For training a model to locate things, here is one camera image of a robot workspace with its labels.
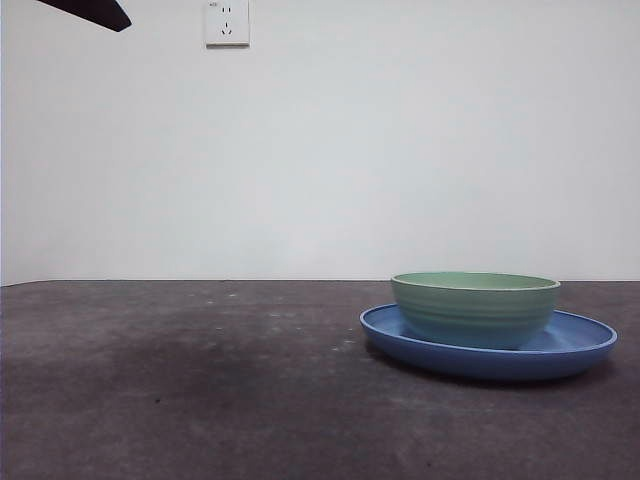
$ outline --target wall outlet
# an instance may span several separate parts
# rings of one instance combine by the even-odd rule
[[[208,47],[249,45],[249,0],[209,1],[204,15]]]

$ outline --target bowl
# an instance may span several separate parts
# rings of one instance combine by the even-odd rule
[[[421,272],[391,279],[406,326],[424,340],[515,349],[549,322],[560,282],[484,272]]]

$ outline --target plate rim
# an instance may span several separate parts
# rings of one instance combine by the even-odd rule
[[[373,330],[376,333],[379,333],[380,335],[384,335],[386,337],[389,338],[393,338],[393,339],[400,339],[402,341],[407,341],[407,342],[411,342],[411,343],[416,343],[418,345],[426,345],[429,347],[439,347],[439,348],[446,348],[446,349],[453,349],[453,350],[461,350],[461,351],[466,351],[466,352],[480,352],[480,353],[499,353],[499,354],[509,354],[509,355],[567,355],[567,354],[572,354],[572,353],[578,353],[578,352],[589,352],[589,351],[593,351],[593,350],[600,350],[602,348],[606,348],[608,346],[612,346],[614,343],[616,343],[616,341],[618,340],[618,333],[609,325],[606,325],[602,322],[599,322],[598,320],[594,320],[593,318],[589,318],[589,317],[585,317],[583,315],[578,315],[576,313],[571,313],[571,312],[566,312],[564,310],[554,310],[554,313],[561,313],[564,315],[570,315],[572,317],[577,317],[580,318],[582,320],[586,320],[588,322],[591,323],[595,323],[596,325],[599,325],[600,327],[603,327],[605,330],[607,330],[610,334],[611,337],[602,343],[598,343],[596,345],[591,345],[588,347],[580,347],[580,348],[572,348],[572,349],[566,349],[566,350],[504,350],[504,349],[493,349],[493,348],[480,348],[480,347],[464,347],[461,345],[451,345],[448,343],[436,343],[436,342],[429,342],[427,340],[418,340],[417,338],[410,338],[410,337],[405,337],[404,335],[392,335],[390,333],[384,332],[376,327],[374,327],[373,325],[371,325],[369,322],[367,322],[365,320],[365,317],[373,312],[376,312],[378,310],[384,310],[386,308],[393,308],[393,307],[398,307],[397,303],[387,303],[384,305],[378,305],[375,307],[371,307],[365,311],[363,311],[360,314],[360,324],[362,325],[363,328],[365,329],[370,329]]]

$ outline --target bowl rim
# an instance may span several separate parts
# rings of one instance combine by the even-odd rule
[[[464,274],[473,274],[473,275],[505,275],[510,277],[520,277],[520,278],[530,278],[535,280],[544,280],[546,282],[553,282],[551,285],[545,285],[542,287],[513,287],[513,288],[477,288],[477,287],[447,287],[444,285],[437,284],[429,284],[429,283],[418,283],[418,282],[409,282],[407,280],[402,280],[399,277],[403,277],[405,275],[419,275],[419,274],[437,274],[437,273],[464,273]],[[469,272],[469,271],[458,271],[458,270],[437,270],[437,271],[422,271],[422,272],[407,272],[407,273],[399,273],[391,277],[392,282],[400,283],[403,285],[412,285],[414,287],[427,287],[427,288],[438,288],[442,290],[468,290],[475,292],[521,292],[521,291],[532,291],[532,290],[551,290],[554,288],[560,287],[561,283],[558,280],[552,280],[550,278],[544,277],[536,277],[532,275],[521,275],[518,273],[505,273],[505,272]]]

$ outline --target ribbed bowl exterior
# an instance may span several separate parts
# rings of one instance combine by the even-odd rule
[[[513,349],[549,322],[558,287],[470,290],[391,280],[409,327],[424,340],[449,345]]]

